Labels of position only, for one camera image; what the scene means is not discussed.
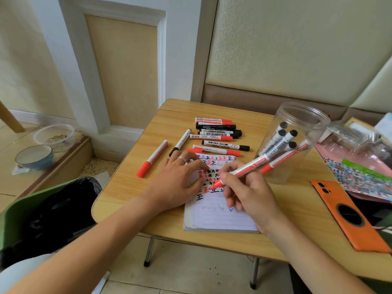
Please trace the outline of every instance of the person's left hand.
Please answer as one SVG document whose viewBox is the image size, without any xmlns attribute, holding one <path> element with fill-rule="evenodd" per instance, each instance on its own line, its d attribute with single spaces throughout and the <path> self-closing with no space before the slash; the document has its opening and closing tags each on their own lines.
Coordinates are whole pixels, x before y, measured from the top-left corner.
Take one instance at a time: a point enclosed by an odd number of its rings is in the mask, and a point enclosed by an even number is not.
<svg viewBox="0 0 392 294">
<path fill-rule="evenodd" d="M 206 182 L 206 178 L 202 177 L 189 185 L 191 174 L 199 168 L 209 169 L 195 153 L 180 150 L 176 150 L 169 159 L 164 160 L 161 167 L 161 171 L 141 194 L 148 197 L 159 212 L 191 200 Z"/>
</svg>

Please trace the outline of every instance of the white door frame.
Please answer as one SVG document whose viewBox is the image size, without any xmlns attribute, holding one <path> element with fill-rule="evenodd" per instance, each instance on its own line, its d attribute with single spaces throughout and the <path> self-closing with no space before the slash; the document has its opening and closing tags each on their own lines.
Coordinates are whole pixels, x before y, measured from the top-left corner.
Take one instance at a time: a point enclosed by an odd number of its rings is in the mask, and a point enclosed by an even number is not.
<svg viewBox="0 0 392 294">
<path fill-rule="evenodd" d="M 193 101 L 200 101 L 217 0 L 31 0 L 31 4 L 78 126 L 91 136 L 95 148 L 126 154 L 143 129 L 110 124 L 84 14 L 157 26 L 159 106 L 172 98 L 190 100 L 191 94 Z"/>
</svg>

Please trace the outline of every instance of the bowl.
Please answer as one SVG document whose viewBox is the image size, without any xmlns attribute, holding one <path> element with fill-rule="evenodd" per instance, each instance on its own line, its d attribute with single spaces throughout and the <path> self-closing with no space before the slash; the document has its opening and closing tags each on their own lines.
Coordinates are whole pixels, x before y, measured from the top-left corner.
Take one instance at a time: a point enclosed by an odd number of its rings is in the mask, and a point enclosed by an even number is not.
<svg viewBox="0 0 392 294">
<path fill-rule="evenodd" d="M 53 156 L 53 149 L 50 146 L 40 144 L 22 150 L 15 157 L 15 162 L 24 168 L 43 170 L 53 164 Z"/>
<path fill-rule="evenodd" d="M 39 129 L 33 136 L 38 144 L 45 144 L 53 149 L 53 152 L 62 152 L 69 149 L 75 143 L 75 129 L 67 124 L 55 124 Z"/>
</svg>

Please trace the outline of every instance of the hand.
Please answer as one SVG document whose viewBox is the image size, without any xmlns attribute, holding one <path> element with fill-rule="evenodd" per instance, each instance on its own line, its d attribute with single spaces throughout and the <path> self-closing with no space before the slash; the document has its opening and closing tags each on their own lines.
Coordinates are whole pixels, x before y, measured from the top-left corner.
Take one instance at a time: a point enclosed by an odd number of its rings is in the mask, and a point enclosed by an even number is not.
<svg viewBox="0 0 392 294">
<path fill-rule="evenodd" d="M 270 224 L 283 213 L 261 173 L 252 171 L 241 178 L 228 173 L 244 164 L 236 160 L 219 170 L 220 179 L 225 183 L 223 195 L 228 207 L 235 207 L 237 210 L 244 209 L 256 222 L 260 232 L 267 233 Z"/>
<path fill-rule="evenodd" d="M 209 167 L 199 159 L 195 153 L 176 150 L 169 159 L 161 163 L 161 171 L 143 192 L 142 196 L 157 207 L 159 212 L 175 208 L 192 199 L 203 187 L 206 178 L 199 178 L 189 185 L 189 178 L 193 172 Z"/>
</svg>

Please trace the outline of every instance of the notebook page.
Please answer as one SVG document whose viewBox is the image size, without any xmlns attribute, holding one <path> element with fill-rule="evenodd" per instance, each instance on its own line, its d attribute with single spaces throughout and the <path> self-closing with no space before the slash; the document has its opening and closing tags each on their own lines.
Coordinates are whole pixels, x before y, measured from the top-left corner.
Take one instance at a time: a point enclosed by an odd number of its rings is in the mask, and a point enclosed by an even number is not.
<svg viewBox="0 0 392 294">
<path fill-rule="evenodd" d="M 244 211 L 227 207 L 223 188 L 208 190 L 219 179 L 218 170 L 236 157 L 206 154 L 198 156 L 210 170 L 198 170 L 191 177 L 193 181 L 201 176 L 207 177 L 206 184 L 191 200 L 192 226 L 201 229 L 258 231 L 254 221 Z"/>
</svg>

